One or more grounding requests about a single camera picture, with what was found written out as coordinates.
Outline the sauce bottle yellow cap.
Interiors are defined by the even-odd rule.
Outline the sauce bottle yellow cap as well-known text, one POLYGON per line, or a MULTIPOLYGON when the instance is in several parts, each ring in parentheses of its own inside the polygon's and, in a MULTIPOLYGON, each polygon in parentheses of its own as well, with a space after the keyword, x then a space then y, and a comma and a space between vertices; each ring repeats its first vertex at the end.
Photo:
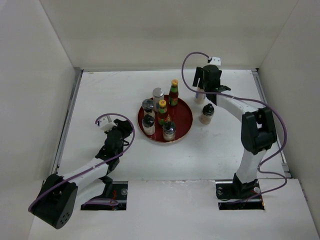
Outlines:
POLYGON ((176 106, 179 100, 179 89, 178 89, 178 80, 173 79, 171 81, 171 87, 168 95, 169 105, 176 106))
POLYGON ((171 121, 171 116, 169 115, 168 109, 167 109, 167 102, 162 99, 159 101, 159 108, 157 113, 157 120, 158 123, 163 126, 165 123, 171 121))

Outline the tall grinder clear cap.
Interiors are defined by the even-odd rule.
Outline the tall grinder clear cap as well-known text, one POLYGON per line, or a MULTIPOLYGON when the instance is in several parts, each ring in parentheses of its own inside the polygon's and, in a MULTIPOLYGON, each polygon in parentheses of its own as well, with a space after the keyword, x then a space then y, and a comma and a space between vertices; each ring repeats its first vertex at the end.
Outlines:
POLYGON ((149 115, 153 118, 156 117, 155 115, 155 111, 154 111, 154 101, 150 98, 146 98, 142 101, 141 103, 142 109, 143 109, 143 113, 144 115, 149 115))

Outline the wide jar black handle lid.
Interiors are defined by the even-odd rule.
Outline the wide jar black handle lid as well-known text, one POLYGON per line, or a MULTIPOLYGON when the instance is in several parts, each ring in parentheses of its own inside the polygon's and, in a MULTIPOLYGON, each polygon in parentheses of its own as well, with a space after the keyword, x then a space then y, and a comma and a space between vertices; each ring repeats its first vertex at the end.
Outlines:
POLYGON ((162 126, 162 135, 166 142, 171 142, 176 137, 176 124, 173 121, 168 121, 162 126))

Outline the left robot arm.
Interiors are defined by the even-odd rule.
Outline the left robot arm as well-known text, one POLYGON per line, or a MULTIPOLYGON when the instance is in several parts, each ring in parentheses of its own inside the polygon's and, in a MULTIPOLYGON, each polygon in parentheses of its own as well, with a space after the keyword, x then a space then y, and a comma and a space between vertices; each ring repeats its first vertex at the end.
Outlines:
POLYGON ((103 122, 100 117, 95 123, 106 134, 97 155, 73 172, 48 176, 38 196, 28 207, 29 213, 57 230, 70 220, 78 192, 94 181, 102 180, 95 187, 95 193, 100 199, 105 200, 112 195, 112 180, 108 175, 115 170, 120 157, 132 145, 126 139, 135 137, 135 128, 128 118, 103 122))

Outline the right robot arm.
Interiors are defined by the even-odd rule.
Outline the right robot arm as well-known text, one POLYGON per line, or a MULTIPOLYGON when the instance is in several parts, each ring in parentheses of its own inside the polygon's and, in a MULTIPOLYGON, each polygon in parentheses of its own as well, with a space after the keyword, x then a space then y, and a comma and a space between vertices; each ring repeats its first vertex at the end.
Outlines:
POLYGON ((243 198, 255 187, 259 163, 277 141, 277 133, 272 110, 257 108, 248 103, 250 99, 233 96, 231 89, 221 84, 221 75, 222 71, 215 65, 197 67, 192 85, 203 90, 208 100, 241 123, 240 140, 244 152, 231 190, 236 197, 243 198))

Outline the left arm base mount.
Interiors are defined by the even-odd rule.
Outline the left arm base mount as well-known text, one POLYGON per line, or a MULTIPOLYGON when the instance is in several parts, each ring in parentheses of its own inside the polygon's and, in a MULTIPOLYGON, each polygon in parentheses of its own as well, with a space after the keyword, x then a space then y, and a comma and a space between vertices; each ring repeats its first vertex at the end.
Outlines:
POLYGON ((101 177, 86 187, 79 195, 81 211, 125 211, 129 184, 101 177))

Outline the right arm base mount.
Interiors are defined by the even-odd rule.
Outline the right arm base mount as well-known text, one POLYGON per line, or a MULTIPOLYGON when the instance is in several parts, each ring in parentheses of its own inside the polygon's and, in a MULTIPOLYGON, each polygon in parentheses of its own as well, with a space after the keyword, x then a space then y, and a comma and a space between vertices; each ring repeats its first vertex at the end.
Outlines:
POLYGON ((236 175, 232 181, 216 181, 216 197, 219 210, 264 210, 259 181, 241 183, 236 175))

